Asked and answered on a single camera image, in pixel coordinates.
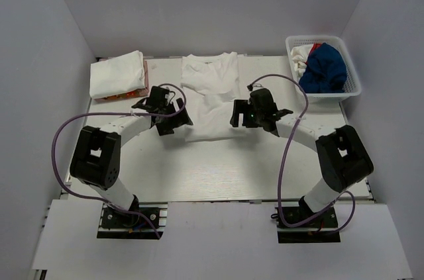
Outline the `white cartoon-print t-shirt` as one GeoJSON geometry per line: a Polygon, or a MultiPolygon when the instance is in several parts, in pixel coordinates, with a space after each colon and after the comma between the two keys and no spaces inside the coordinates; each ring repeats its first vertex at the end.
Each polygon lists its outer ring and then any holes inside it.
{"type": "Polygon", "coordinates": [[[180,84],[193,123],[183,131],[186,142],[225,140],[245,135],[244,131],[230,125],[233,102],[240,97],[236,52],[184,56],[180,84]]]}

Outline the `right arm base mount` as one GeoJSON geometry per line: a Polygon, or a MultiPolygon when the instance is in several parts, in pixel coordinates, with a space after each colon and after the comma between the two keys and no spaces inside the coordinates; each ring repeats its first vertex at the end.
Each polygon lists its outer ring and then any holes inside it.
{"type": "Polygon", "coordinates": [[[270,215],[276,224],[279,244],[331,244],[340,243],[339,222],[334,208],[330,208],[314,220],[291,228],[281,221],[278,208],[270,215]]]}

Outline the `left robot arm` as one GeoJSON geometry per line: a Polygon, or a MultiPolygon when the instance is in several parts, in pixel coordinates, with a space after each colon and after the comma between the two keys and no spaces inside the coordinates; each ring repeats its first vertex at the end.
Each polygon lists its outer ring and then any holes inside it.
{"type": "Polygon", "coordinates": [[[121,148],[144,131],[155,128],[160,136],[192,125],[184,93],[175,99],[171,84],[154,86],[147,98],[136,102],[128,113],[107,113],[117,118],[101,127],[81,129],[70,164],[70,175],[90,186],[108,206],[117,210],[125,226],[140,218],[138,198],[119,179],[121,148]]]}

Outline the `white red-print t-shirt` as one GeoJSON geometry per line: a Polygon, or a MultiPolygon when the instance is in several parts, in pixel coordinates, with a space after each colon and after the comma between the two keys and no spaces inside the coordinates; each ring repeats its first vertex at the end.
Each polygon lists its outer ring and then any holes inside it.
{"type": "Polygon", "coordinates": [[[307,59],[314,50],[318,49],[321,43],[304,44],[291,49],[290,55],[294,63],[294,70],[300,79],[306,71],[307,59]]]}

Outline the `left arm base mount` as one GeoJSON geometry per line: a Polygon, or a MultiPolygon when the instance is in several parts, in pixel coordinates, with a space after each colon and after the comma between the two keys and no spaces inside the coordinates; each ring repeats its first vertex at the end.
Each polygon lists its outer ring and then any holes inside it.
{"type": "MultiPolygon", "coordinates": [[[[160,236],[163,235],[168,215],[167,204],[139,204],[138,210],[146,216],[160,236]]],[[[159,240],[149,223],[137,215],[117,212],[106,205],[101,210],[97,238],[113,240],[159,240]]]]}

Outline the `blue t-shirt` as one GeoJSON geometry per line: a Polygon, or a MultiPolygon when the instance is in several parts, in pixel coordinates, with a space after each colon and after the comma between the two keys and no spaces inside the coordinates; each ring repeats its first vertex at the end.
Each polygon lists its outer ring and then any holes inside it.
{"type": "Polygon", "coordinates": [[[346,81],[347,68],[340,52],[322,43],[308,55],[299,85],[306,93],[343,93],[346,81]]]}

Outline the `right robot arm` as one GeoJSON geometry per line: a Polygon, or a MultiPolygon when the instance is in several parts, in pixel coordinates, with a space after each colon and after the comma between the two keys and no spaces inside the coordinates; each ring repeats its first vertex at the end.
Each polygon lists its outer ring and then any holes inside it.
{"type": "Polygon", "coordinates": [[[300,221],[315,226],[323,210],[352,185],[374,171],[374,164],[357,131],[350,125],[339,128],[320,125],[288,109],[277,108],[271,92],[258,89],[249,99],[236,99],[230,120],[233,127],[262,128],[297,142],[317,153],[321,179],[299,200],[300,221]]]}

